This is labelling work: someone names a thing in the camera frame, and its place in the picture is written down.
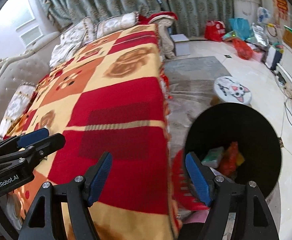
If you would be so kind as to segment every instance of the stool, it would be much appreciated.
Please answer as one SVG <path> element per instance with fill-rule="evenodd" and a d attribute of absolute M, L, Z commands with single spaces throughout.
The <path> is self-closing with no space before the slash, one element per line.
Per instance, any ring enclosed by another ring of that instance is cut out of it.
<path fill-rule="evenodd" d="M 249 105 L 252 101 L 252 93 L 247 87 L 241 85 L 233 77 L 219 77 L 214 82 L 215 97 L 211 100 L 211 105 L 216 105 L 219 101 L 239 103 Z"/>

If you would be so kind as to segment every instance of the red and yellow blanket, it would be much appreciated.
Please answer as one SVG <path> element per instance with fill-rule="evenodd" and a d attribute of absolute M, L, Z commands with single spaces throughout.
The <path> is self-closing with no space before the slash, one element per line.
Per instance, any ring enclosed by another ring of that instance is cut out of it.
<path fill-rule="evenodd" d="M 88 44 L 38 84 L 34 103 L 10 135 L 48 127 L 50 134 L 62 133 L 66 145 L 15 191 L 23 217 L 42 183 L 67 183 L 109 151 L 113 166 L 90 208 L 101 239 L 176 237 L 160 68 L 157 27 L 142 25 Z M 67 204 L 62 209 L 71 240 Z"/>

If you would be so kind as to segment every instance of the black trash bin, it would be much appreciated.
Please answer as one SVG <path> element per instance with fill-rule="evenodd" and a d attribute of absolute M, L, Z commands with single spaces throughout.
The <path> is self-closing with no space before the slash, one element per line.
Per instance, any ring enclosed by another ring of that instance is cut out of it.
<path fill-rule="evenodd" d="M 273 127 L 251 107 L 223 103 L 204 111 L 188 132 L 185 153 L 195 152 L 203 160 L 210 149 L 227 149 L 233 141 L 245 158 L 235 182 L 255 181 L 266 198 L 278 180 L 282 155 Z"/>

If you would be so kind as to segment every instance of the carved bed post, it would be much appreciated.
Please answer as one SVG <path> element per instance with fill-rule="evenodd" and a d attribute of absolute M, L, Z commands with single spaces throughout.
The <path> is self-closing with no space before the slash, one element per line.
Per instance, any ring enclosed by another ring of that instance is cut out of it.
<path fill-rule="evenodd" d="M 175 18 L 168 15 L 160 15 L 153 18 L 149 23 L 156 23 L 158 25 L 158 32 L 161 39 L 161 49 L 165 56 L 169 59 L 175 58 L 174 50 L 174 42 L 170 38 L 168 34 L 167 28 L 172 26 Z"/>

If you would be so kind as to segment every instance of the metal bolt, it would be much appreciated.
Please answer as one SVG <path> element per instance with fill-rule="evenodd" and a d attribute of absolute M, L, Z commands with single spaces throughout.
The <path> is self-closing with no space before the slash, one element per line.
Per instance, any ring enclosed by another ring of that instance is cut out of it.
<path fill-rule="evenodd" d="M 257 186 L 257 184 L 256 184 L 255 181 L 250 181 L 250 182 L 248 182 L 248 184 L 249 184 L 249 186 L 251 186 L 251 187 L 256 187 L 256 186 Z"/>
<path fill-rule="evenodd" d="M 84 179 L 83 176 L 77 176 L 77 177 L 75 178 L 75 181 L 76 181 L 76 182 L 81 182 L 83 179 Z"/>
<path fill-rule="evenodd" d="M 43 184 L 43 188 L 48 188 L 50 186 L 50 183 L 49 182 L 45 182 L 44 184 Z"/>
<path fill-rule="evenodd" d="M 215 179 L 216 179 L 216 181 L 218 181 L 218 182 L 223 182 L 223 181 L 224 181 L 224 177 L 221 176 L 221 175 L 216 176 Z"/>

